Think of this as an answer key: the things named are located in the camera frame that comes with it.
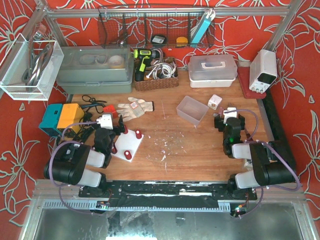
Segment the red spring front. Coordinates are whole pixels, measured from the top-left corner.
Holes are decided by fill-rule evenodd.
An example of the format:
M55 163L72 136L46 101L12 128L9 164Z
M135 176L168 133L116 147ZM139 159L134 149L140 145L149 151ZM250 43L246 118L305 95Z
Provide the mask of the red spring front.
M126 150L124 152L124 156L125 156L126 160L131 160L132 159L132 154L131 154L131 152L129 150Z

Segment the beige work glove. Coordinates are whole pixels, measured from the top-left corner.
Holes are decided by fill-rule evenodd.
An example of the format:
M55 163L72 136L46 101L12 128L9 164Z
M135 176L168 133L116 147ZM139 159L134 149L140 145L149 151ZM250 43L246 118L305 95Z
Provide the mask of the beige work glove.
M146 112L154 112L154 102L145 101L144 99L128 97L129 103L119 103L116 110L118 117L122 117L124 122L136 119Z

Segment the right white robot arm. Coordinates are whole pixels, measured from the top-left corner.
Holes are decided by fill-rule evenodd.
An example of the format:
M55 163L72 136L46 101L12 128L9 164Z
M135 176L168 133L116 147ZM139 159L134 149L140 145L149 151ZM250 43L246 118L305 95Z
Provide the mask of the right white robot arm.
M301 183L296 174L296 162L286 145L276 141L254 141L250 134L247 140L241 140L241 131L245 131L245 118L237 114L236 110L228 110L224 116L217 114L214 117L214 127L222 132L222 148L224 154L231 159L249 161L252 169L237 173L229 178L232 190L277 187L282 184L296 183L297 191Z

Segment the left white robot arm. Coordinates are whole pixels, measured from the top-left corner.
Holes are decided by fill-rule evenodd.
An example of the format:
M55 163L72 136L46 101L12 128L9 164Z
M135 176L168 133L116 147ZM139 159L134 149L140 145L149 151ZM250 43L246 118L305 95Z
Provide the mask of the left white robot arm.
M106 176L100 172L86 169L86 166L107 168L112 154L117 153L115 137L127 129L122 116L119 117L118 125L113 126L112 115L104 114L96 121L68 125L62 132L62 138L65 138L65 133L71 127L77 125L94 125L96 127L93 146L75 140L63 140L51 154L43 174L57 187L83 185L98 188L106 180Z

